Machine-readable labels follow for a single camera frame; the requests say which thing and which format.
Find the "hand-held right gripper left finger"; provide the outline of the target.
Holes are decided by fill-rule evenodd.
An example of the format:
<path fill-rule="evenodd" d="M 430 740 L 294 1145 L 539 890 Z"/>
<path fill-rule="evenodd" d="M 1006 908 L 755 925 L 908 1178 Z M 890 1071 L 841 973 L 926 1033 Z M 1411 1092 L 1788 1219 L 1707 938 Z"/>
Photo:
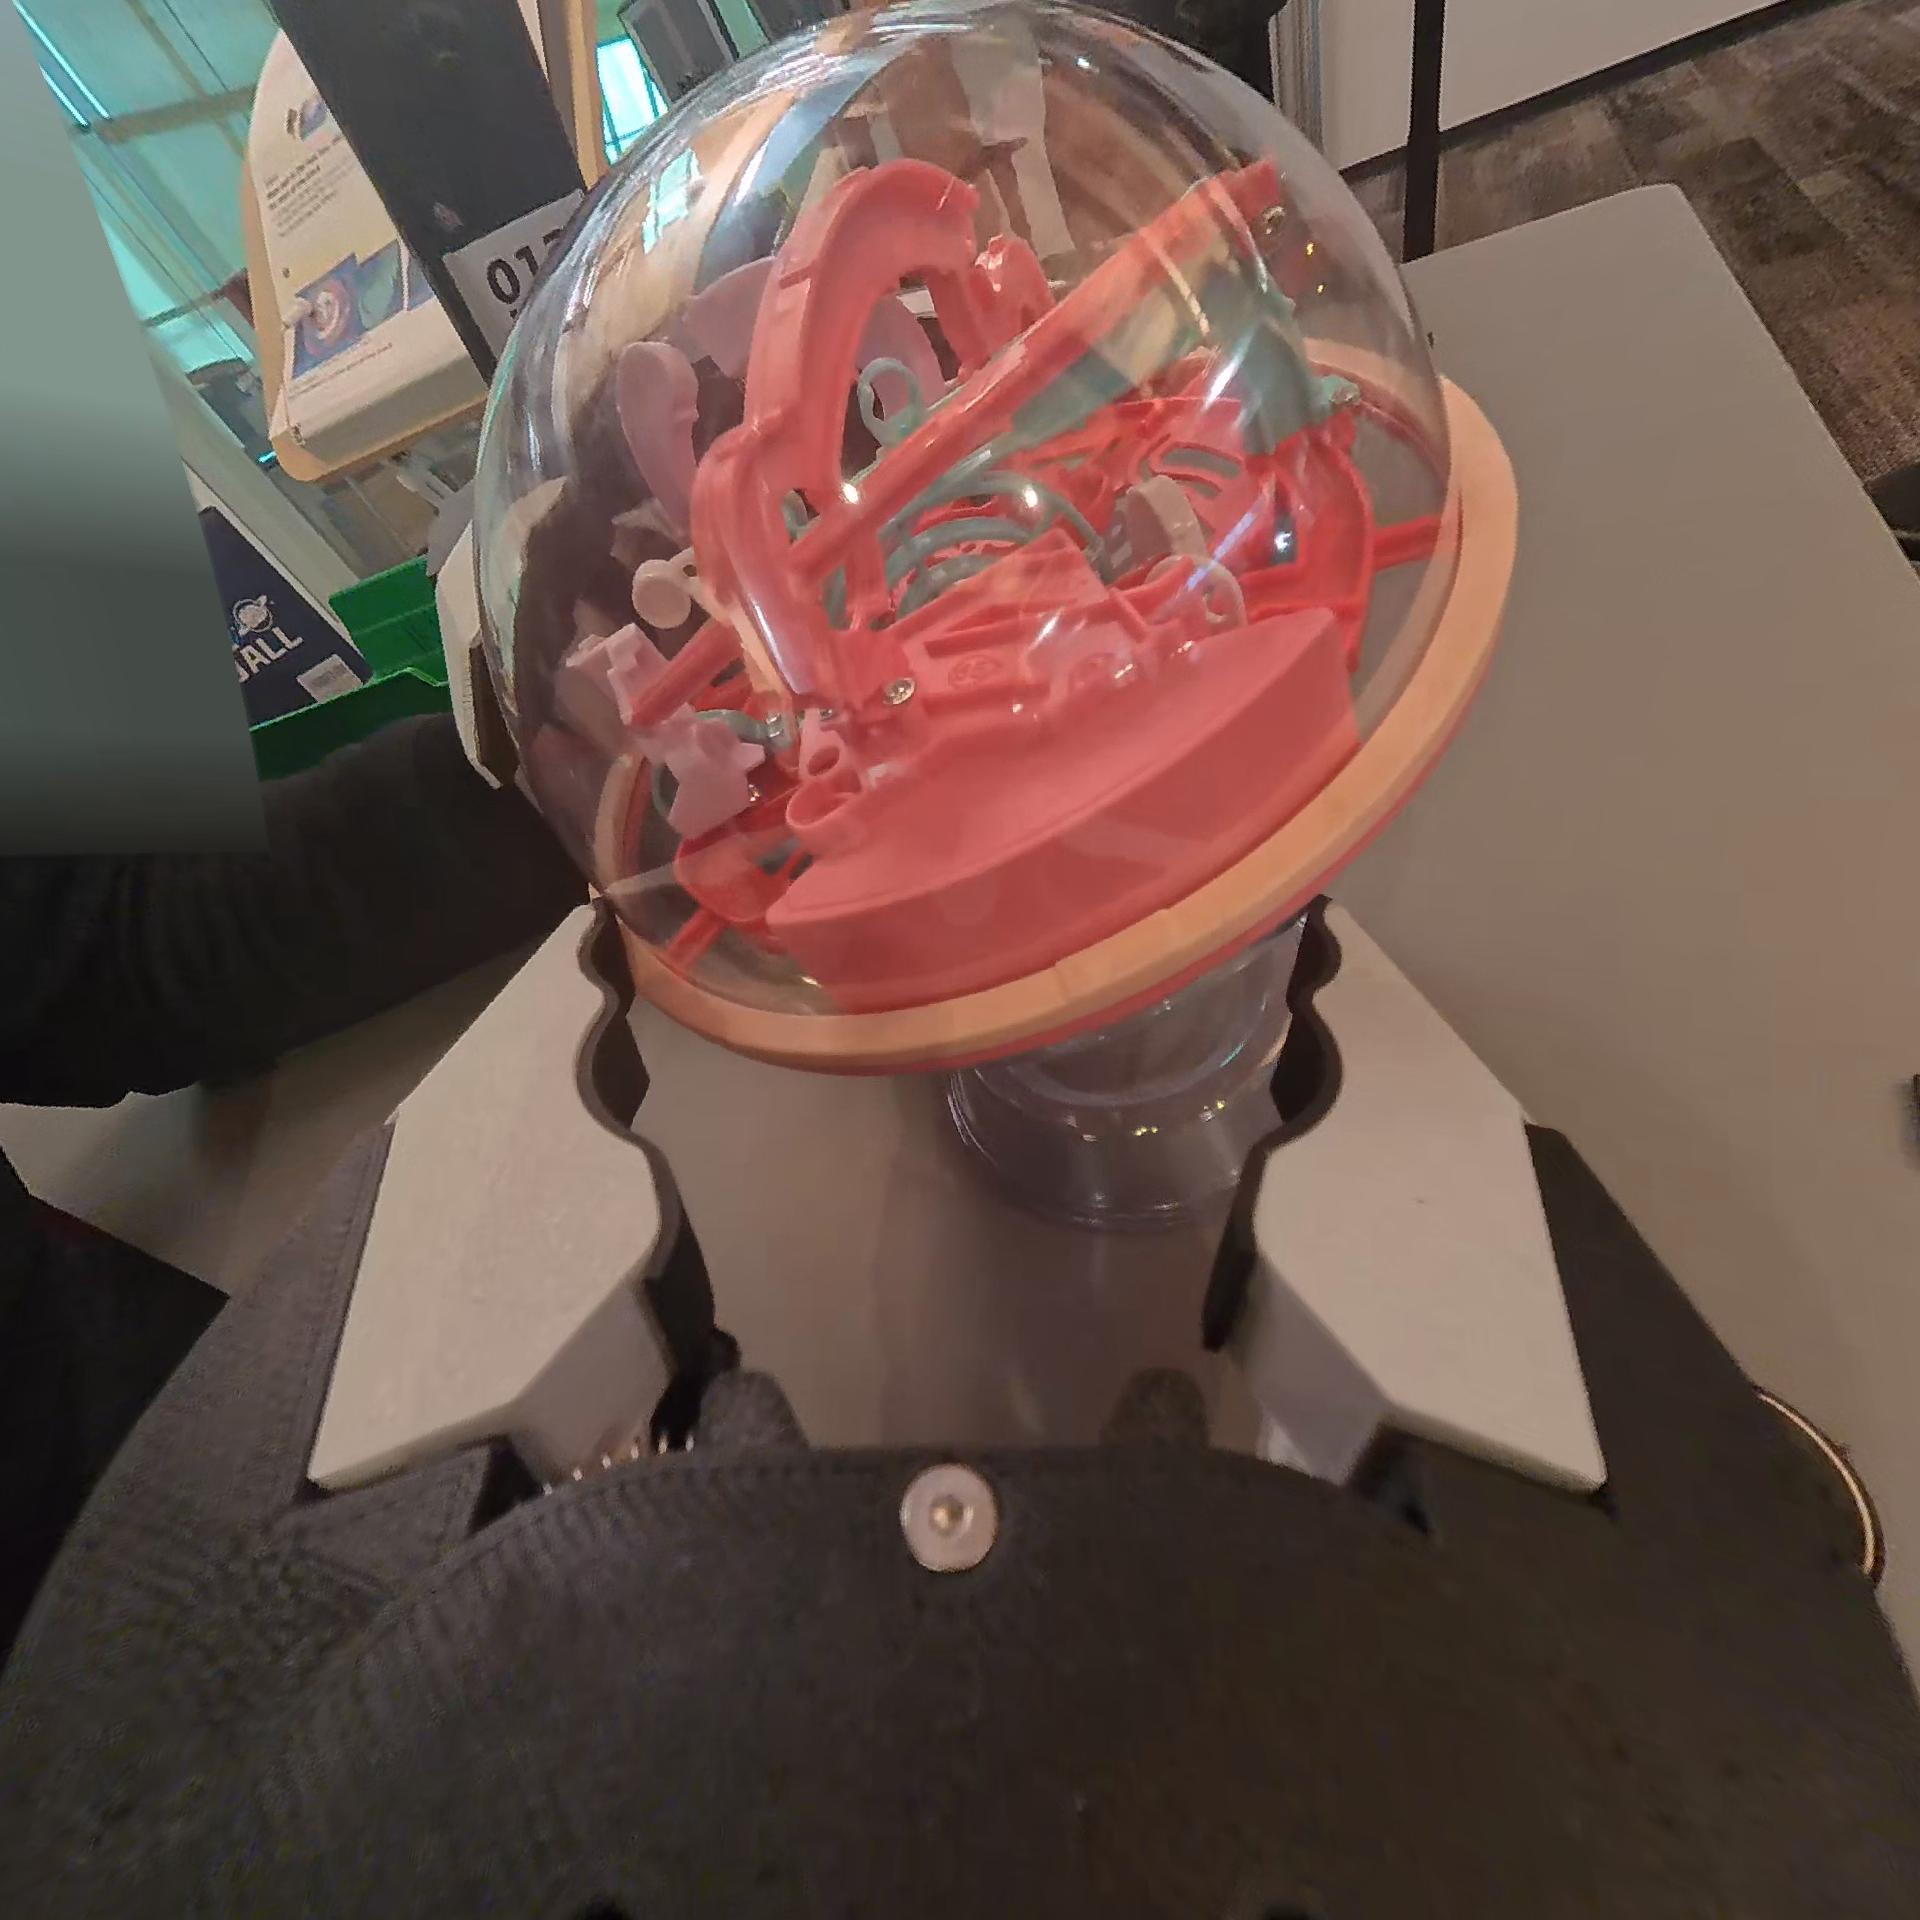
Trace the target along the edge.
<path fill-rule="evenodd" d="M 665 1449 L 714 1377 L 714 1286 L 636 1117 L 606 905 L 571 913 L 395 1109 L 307 1474 L 354 1491 L 508 1442 L 539 1484 Z"/>

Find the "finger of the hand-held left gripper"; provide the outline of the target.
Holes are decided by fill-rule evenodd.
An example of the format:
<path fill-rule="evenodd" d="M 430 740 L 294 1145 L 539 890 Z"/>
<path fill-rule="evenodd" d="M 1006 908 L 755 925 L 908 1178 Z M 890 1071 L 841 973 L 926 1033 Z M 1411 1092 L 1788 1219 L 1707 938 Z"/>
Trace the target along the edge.
<path fill-rule="evenodd" d="M 491 684 L 474 557 L 474 484 L 438 505 L 426 543 L 437 595 L 449 705 L 469 765 L 491 789 L 514 789 L 518 756 Z"/>

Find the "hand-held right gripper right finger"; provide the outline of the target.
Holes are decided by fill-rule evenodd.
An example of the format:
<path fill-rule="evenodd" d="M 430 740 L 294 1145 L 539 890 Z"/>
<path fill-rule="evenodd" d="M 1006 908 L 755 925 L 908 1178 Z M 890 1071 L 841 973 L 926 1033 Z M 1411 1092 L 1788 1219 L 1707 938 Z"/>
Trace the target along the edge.
<path fill-rule="evenodd" d="M 1347 913 L 1306 918 L 1286 1009 L 1203 1317 L 1254 1455 L 1354 1484 L 1413 1438 L 1598 1493 L 1523 1106 Z"/>

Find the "clear plastic ball stand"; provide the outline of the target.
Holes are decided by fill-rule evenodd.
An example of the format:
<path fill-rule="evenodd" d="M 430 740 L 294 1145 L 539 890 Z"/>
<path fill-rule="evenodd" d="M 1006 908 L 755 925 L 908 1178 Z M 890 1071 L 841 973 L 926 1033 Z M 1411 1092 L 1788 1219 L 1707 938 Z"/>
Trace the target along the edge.
<path fill-rule="evenodd" d="M 1201 1215 L 1280 1125 L 1274 1071 L 1307 918 L 1101 1028 L 956 1071 L 948 1116 L 1022 1206 L 1105 1231 Z"/>

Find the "clear maze ball red tracks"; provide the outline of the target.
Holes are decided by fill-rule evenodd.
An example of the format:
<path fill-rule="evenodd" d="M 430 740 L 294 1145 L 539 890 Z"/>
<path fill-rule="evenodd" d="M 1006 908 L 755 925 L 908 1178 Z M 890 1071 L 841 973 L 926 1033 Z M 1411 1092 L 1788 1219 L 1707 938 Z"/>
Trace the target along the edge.
<path fill-rule="evenodd" d="M 470 541 L 638 996 L 896 1071 L 1306 909 L 1473 705 L 1518 487 L 1266 97 L 1112 11 L 892 4 L 732 65 L 589 196 Z"/>

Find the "person's left forearm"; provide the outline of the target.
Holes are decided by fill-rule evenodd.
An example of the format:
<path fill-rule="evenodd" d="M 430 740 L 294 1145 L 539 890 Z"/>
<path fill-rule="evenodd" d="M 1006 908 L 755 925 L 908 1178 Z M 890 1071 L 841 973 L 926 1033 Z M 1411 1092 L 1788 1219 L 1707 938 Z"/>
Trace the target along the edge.
<path fill-rule="evenodd" d="M 4 857 L 10 1106 L 107 1109 L 266 1071 L 545 940 L 588 899 L 444 713 L 262 797 L 260 850 Z"/>

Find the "green plastic bin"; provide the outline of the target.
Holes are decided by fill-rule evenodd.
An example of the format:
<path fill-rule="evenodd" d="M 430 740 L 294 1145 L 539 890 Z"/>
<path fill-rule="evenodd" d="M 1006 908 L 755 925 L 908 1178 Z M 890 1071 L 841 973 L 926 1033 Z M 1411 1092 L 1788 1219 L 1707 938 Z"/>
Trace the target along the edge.
<path fill-rule="evenodd" d="M 326 607 L 365 665 L 361 684 L 253 727 L 262 779 L 307 773 L 405 718 L 451 711 L 437 580 L 426 557 L 333 591 Z"/>

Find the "blue printed box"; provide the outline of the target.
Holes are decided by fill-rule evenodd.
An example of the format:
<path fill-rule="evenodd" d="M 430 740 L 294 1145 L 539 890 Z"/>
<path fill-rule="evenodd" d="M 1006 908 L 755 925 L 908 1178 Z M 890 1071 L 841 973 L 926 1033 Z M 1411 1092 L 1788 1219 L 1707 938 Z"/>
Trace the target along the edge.
<path fill-rule="evenodd" d="M 248 723 L 260 729 L 361 689 L 369 662 L 329 612 L 219 505 L 200 507 Z"/>

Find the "wooden poster board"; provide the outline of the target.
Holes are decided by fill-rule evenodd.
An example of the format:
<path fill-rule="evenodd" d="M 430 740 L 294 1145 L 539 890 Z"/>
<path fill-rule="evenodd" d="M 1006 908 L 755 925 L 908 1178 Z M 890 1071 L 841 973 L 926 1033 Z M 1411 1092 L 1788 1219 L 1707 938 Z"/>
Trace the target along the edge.
<path fill-rule="evenodd" d="M 369 173 L 276 33 L 241 187 L 270 443 L 300 482 L 470 417 L 484 386 Z"/>

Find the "black stanchion post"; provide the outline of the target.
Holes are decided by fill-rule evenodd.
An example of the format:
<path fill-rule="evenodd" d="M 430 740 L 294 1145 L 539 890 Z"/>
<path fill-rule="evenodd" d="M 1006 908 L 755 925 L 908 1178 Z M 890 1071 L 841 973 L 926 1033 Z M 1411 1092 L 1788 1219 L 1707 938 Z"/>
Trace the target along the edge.
<path fill-rule="evenodd" d="M 1402 263 L 1432 257 L 1443 173 L 1445 0 L 1411 4 L 1409 131 L 1403 140 Z"/>

